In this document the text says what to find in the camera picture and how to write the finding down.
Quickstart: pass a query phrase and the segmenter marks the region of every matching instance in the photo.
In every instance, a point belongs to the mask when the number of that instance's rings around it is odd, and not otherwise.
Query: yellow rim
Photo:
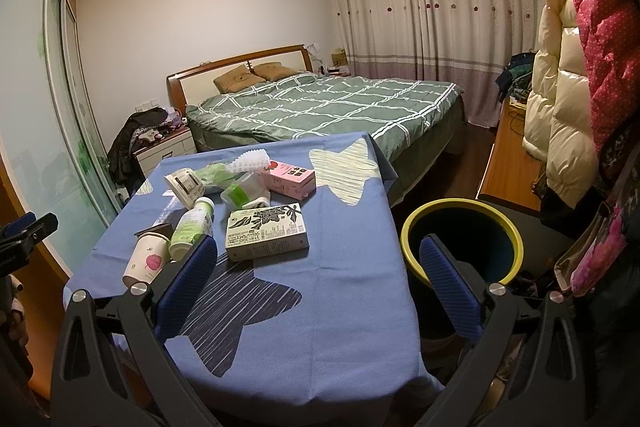
[[[429,281],[427,274],[424,272],[422,266],[420,266],[420,263],[418,263],[418,260],[414,257],[414,254],[411,252],[411,248],[409,247],[410,230],[422,216],[433,212],[436,208],[447,208],[450,206],[456,206],[459,208],[470,208],[472,210],[482,212],[483,214],[490,216],[492,219],[495,219],[504,229],[504,231],[509,236],[509,239],[511,239],[511,244],[513,245],[513,264],[511,264],[511,269],[509,270],[508,274],[505,275],[499,282],[502,284],[510,283],[511,280],[513,280],[513,278],[516,277],[516,274],[519,272],[524,257],[524,247],[522,245],[520,232],[518,232],[518,229],[516,229],[514,224],[509,220],[509,218],[507,218],[507,216],[496,210],[494,207],[489,206],[485,203],[481,203],[480,201],[465,200],[463,198],[446,198],[444,200],[431,201],[430,203],[416,208],[411,213],[411,215],[406,218],[406,221],[402,226],[402,232],[400,233],[400,246],[402,247],[402,255],[404,256],[404,261],[409,265],[409,268],[412,272],[414,272],[414,275],[427,286],[431,286],[431,282]]]

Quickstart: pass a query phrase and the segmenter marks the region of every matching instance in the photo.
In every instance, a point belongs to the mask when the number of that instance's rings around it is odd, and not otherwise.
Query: wooden headboard frame
[[[309,52],[302,44],[295,46],[285,46],[283,48],[274,48],[272,50],[264,50],[261,52],[247,53],[244,55],[238,55],[238,57],[223,58],[222,60],[216,60],[215,62],[207,62],[191,68],[189,70],[180,71],[179,73],[171,74],[166,78],[166,85],[169,91],[169,102],[176,109],[178,109],[184,116],[187,110],[187,99],[182,90],[182,84],[180,81],[194,74],[206,73],[207,71],[217,70],[218,68],[224,68],[225,66],[231,66],[233,64],[241,64],[251,60],[257,60],[258,58],[271,57],[273,55],[284,55],[286,53],[300,52],[302,58],[305,61],[305,67],[307,71],[313,71],[311,66],[311,59],[309,58]]]

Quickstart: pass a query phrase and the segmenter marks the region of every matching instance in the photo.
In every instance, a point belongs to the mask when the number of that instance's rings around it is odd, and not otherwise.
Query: green and white box
[[[236,210],[226,224],[225,247],[232,261],[256,259],[308,246],[299,203]]]

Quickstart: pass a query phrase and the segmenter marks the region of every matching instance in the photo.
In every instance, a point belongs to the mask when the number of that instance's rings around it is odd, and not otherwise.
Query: beige puffer jacket
[[[545,0],[538,40],[522,145],[546,161],[547,185],[575,208],[593,184],[598,160],[572,0]]]

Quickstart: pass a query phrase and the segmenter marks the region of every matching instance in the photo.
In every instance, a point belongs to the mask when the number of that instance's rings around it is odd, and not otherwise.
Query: white wall
[[[168,104],[166,77],[205,60],[337,45],[330,0],[77,0],[86,85],[107,149],[135,106]]]

